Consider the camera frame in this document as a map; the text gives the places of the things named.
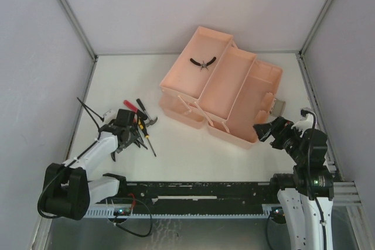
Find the yellow black screwdriver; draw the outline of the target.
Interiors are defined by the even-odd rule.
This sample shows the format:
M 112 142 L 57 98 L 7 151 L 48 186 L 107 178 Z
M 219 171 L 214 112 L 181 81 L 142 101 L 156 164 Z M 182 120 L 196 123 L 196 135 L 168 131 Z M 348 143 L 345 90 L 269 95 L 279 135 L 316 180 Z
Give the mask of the yellow black screwdriver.
M 148 131 L 146 129 L 146 125 L 145 125 L 144 120 L 141 119 L 141 118 L 138 118 L 137 124 L 138 124 L 140 130 L 142 131 L 142 133 L 144 134 L 144 137 L 146 138 L 146 140 L 147 140 L 147 142 L 148 142 L 148 144 L 149 144 L 149 146 L 151 148 L 151 151 L 152 151 L 153 155 L 156 157 L 156 152 L 155 152 L 154 147 L 152 146 L 151 141 L 149 139 L 149 134 L 148 134 Z

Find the beige tool box latch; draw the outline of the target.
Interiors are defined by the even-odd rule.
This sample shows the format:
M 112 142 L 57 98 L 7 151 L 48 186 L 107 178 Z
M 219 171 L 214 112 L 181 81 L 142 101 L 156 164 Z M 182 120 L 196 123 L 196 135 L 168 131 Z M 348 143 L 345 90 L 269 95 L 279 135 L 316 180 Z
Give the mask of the beige tool box latch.
M 274 117 L 281 116 L 284 113 L 286 106 L 286 102 L 279 100 L 279 99 L 274 99 L 274 104 L 270 110 L 270 114 Z

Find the pink translucent tool box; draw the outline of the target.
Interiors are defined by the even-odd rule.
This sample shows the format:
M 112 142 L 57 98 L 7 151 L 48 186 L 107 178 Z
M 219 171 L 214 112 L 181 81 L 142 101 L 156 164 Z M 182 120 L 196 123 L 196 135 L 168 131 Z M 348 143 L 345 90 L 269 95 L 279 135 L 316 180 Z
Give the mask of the pink translucent tool box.
M 282 68 L 256 60 L 250 68 L 226 121 L 212 121 L 199 105 L 163 94 L 159 106 L 167 117 L 200 129 L 207 124 L 209 134 L 250 149 L 258 141 L 254 124 L 267 121 L 281 81 Z

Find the black handled pliers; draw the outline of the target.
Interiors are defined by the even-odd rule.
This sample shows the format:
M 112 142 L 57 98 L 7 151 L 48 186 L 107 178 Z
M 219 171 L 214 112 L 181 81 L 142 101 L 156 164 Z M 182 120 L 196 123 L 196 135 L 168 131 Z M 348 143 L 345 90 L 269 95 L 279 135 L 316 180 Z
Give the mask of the black handled pliers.
M 211 60 L 209 61 L 201 61 L 201 62 L 198 62 L 196 61 L 195 59 L 193 58 L 190 58 L 189 59 L 191 63 L 193 63 L 195 66 L 198 66 L 200 67 L 200 70 L 203 70 L 203 69 L 206 69 L 206 70 L 209 70 L 209 67 L 216 62 L 217 60 L 217 57 L 213 57 Z

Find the black needle nose pliers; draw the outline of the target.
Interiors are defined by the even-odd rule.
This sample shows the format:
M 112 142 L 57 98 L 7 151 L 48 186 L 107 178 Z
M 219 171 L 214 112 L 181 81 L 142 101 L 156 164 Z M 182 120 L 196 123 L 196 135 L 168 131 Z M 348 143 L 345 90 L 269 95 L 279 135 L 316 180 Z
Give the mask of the black needle nose pliers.
M 145 148 L 146 150 L 148 150 L 147 146 L 144 144 L 142 138 L 138 138 L 138 139 L 132 139 L 130 141 L 127 141 L 127 142 L 119 142 L 118 143 L 118 148 L 111 152 L 111 158 L 114 162 L 116 162 L 116 154 L 117 153 L 121 153 L 124 149 L 126 149 L 127 147 L 129 147 L 130 145 L 136 145 L 137 147 L 141 148 Z

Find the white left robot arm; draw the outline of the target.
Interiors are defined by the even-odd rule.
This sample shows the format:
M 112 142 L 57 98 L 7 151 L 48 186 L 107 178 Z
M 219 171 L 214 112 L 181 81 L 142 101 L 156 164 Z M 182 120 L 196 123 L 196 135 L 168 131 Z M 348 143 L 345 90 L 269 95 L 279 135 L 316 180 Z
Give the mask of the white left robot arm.
M 93 181 L 88 177 L 106 157 L 120 153 L 138 138 L 135 112 L 119 109 L 114 119 L 98 128 L 98 137 L 81 154 L 46 168 L 37 201 L 39 215 L 80 220 L 91 205 L 118 194 L 124 176 L 106 173 Z

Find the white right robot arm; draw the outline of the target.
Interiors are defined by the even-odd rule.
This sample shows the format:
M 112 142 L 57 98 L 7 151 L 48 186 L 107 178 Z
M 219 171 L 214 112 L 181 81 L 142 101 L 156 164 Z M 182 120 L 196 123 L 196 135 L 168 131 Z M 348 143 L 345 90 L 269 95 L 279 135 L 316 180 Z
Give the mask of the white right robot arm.
M 295 162 L 291 174 L 277 173 L 270 180 L 281 209 L 269 219 L 283 219 L 292 249 L 333 249 L 333 175 L 325 165 L 328 137 L 316 127 L 316 115 L 301 111 L 302 119 L 284 117 L 253 126 L 258 140 L 273 137 L 271 147 L 285 151 Z

